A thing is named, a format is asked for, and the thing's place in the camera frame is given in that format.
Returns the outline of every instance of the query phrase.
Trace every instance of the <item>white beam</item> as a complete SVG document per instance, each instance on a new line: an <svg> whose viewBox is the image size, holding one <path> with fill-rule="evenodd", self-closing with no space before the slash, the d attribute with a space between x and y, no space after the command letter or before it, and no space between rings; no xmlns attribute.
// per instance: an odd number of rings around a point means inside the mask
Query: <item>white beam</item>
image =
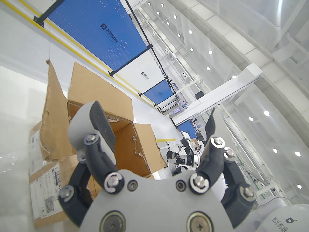
<svg viewBox="0 0 309 232"><path fill-rule="evenodd" d="M262 193L265 193L266 191L270 190L271 188L275 188L276 186L277 186L277 183L271 183L271 184L267 185L266 187L258 190L256 192L256 195L258 196L258 195L260 195Z"/></svg>
<svg viewBox="0 0 309 232"><path fill-rule="evenodd" d="M176 91L176 94L178 94L179 92L185 90L186 88L188 88L189 86L193 85L194 83L196 83L196 82L198 82L198 81L200 81L200 79L196 79L196 80L190 82L188 85L185 85L184 87L182 87L181 89L179 89L178 91Z"/></svg>
<svg viewBox="0 0 309 232"><path fill-rule="evenodd" d="M278 44L278 42L281 40L282 36L287 32L293 21L296 19L297 15L299 14L302 7L304 7L307 0L299 0L298 4L294 7L293 12L291 13L290 17L284 24L284 26L281 28L279 34L277 35L276 39L273 41L272 45L269 47L269 49L272 51L274 47Z"/></svg>
<svg viewBox="0 0 309 232"><path fill-rule="evenodd" d="M260 77L262 70L254 63L248 65L236 78L225 82L213 91L204 95L200 99L190 104L181 114L175 116L173 121L175 125L185 122L192 116L203 111L209 110L217 104L220 104L232 95L248 87L250 83Z"/></svg>

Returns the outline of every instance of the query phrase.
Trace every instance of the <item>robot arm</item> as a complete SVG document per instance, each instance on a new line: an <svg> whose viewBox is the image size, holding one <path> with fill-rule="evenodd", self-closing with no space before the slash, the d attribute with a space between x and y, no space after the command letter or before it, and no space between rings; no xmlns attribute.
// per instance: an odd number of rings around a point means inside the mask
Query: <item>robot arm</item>
<svg viewBox="0 0 309 232"><path fill-rule="evenodd" d="M71 121L68 135L85 157L59 197L80 231L234 231L248 215L256 195L221 137L210 139L209 153L196 172L149 180L128 170L117 171L111 154L114 142L109 138L113 134L101 106L95 101L83 107ZM220 202L210 188L222 172L229 188ZM86 189L90 174L103 188L92 203ZM169 204L171 199L178 203L177 208Z"/></svg>

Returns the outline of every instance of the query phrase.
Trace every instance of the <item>computer screen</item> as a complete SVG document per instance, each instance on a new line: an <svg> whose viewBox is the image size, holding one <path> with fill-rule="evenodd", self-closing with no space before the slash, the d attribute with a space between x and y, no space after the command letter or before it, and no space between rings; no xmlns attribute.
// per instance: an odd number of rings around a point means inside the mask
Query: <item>computer screen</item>
<svg viewBox="0 0 309 232"><path fill-rule="evenodd" d="M196 138L203 137L202 133L195 133Z"/></svg>

